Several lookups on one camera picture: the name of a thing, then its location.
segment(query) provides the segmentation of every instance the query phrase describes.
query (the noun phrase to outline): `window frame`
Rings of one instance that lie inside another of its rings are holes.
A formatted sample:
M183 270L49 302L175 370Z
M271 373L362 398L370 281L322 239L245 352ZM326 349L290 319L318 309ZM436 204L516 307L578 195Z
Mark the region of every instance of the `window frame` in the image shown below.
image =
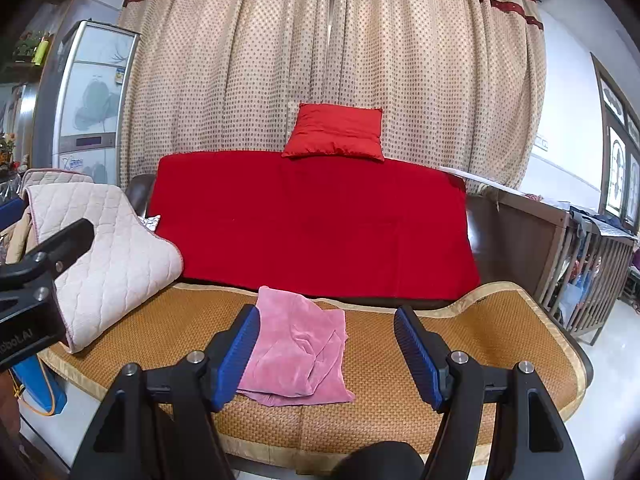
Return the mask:
M596 80L598 82L598 92L600 95L600 111L602 114L602 179L600 183L600 214L613 213L606 209L607 198L609 197L609 179L610 179L610 160L611 160L611 138L609 134L609 128L612 128L620 139L625 143L625 187L622 195L622 206L620 208L620 215L615 215L620 218L625 229L629 229L631 232L637 233L640 228L640 204L638 210L636 210L636 218L633 223L626 220L627 207L629 202L628 188L631 184L631 156L635 158L636 162L640 164L640 142L636 144L633 137L629 133L629 121L633 121L636 126L640 124L636 112L629 104L628 99L616 84L614 79L609 75L609 72L603 67L602 63L591 54L593 58L593 64L596 71ZM602 81L606 83L609 89L618 98L623 107L623 113L625 117L625 123L622 124L620 118L617 117L609 106L604 101L602 92ZM638 201L640 202L640 189L638 190Z

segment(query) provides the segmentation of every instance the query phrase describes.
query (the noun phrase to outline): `folded pink garment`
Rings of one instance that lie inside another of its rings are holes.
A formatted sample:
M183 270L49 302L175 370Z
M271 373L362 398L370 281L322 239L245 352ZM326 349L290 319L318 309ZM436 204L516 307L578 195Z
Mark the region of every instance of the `folded pink garment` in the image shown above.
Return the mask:
M266 406L351 402L342 356L344 311L322 310L300 294L262 286L260 334L238 392Z

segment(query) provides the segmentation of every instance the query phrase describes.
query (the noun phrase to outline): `window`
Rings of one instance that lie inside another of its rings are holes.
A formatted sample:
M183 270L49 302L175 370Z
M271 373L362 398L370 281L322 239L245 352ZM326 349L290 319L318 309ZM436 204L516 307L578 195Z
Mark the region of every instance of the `window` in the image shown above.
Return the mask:
M617 216L626 229L638 232L640 123L609 73L595 57L593 62L598 75L604 134L599 212Z

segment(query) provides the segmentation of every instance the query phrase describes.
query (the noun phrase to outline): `yellow bottle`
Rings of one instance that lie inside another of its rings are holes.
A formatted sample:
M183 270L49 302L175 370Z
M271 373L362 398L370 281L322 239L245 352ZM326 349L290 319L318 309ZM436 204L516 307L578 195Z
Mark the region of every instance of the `yellow bottle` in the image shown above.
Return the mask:
M47 53L47 49L49 47L49 35L45 34L40 40L40 44L36 48L35 54L33 54L33 59L31 62L34 65L41 65L42 60L44 59L44 55Z

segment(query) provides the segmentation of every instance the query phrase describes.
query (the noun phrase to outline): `metal screw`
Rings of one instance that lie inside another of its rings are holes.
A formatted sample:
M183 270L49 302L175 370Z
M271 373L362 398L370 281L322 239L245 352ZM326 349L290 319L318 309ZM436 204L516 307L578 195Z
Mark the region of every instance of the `metal screw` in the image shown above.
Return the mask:
M138 365L135 363L129 363L122 367L122 374L126 375L127 377L131 377L132 375L135 375L137 372L138 372Z
M38 301L46 300L48 295L49 295L49 289L46 286L40 286L33 293L33 297Z
M518 363L518 368L523 374L530 374L533 370L535 370L535 368L533 367L533 363L531 363L530 361L520 361Z
M204 359L204 352L201 350L194 350L193 352L189 352L187 354L187 361L193 364L201 363Z
M451 352L451 360L459 365L463 365L469 361L469 356L460 350L456 350L455 352Z

